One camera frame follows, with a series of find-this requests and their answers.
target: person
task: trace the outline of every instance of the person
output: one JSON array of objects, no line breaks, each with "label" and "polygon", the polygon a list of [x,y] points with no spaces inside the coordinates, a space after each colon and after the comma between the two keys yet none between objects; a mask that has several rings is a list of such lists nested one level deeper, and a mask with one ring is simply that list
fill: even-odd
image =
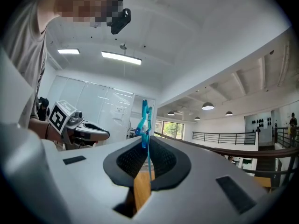
[{"label": "person", "polygon": [[295,146],[295,139],[296,139],[296,135],[297,135],[297,119],[295,118],[295,113],[292,113],[292,118],[290,120],[290,127],[291,127],[291,145]]},{"label": "person", "polygon": [[39,120],[35,108],[47,58],[49,22],[59,16],[72,21],[89,21],[90,17],[103,20],[115,2],[117,0],[24,0],[19,5],[7,23],[1,43],[16,69],[34,89],[19,120],[22,127],[33,130],[41,139],[61,141],[60,134],[48,122]]},{"label": "person", "polygon": [[50,115],[49,101],[46,98],[40,97],[41,103],[39,103],[37,115],[39,120],[46,121]]}]

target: black rubber pad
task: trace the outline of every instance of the black rubber pad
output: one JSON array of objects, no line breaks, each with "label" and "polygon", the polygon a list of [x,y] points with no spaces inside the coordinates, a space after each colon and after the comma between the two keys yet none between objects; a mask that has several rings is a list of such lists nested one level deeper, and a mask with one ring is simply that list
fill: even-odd
[{"label": "black rubber pad", "polygon": [[64,163],[66,165],[68,164],[72,164],[72,163],[75,163],[75,162],[80,162],[82,160],[85,160],[86,158],[83,157],[83,156],[77,156],[77,157],[73,157],[73,158],[69,158],[69,159],[63,159]]},{"label": "black rubber pad", "polygon": [[241,189],[238,184],[235,183],[234,180],[231,179],[229,176],[217,178],[216,181],[236,208],[238,213],[242,214],[249,209],[253,208],[256,204],[247,193]]}]

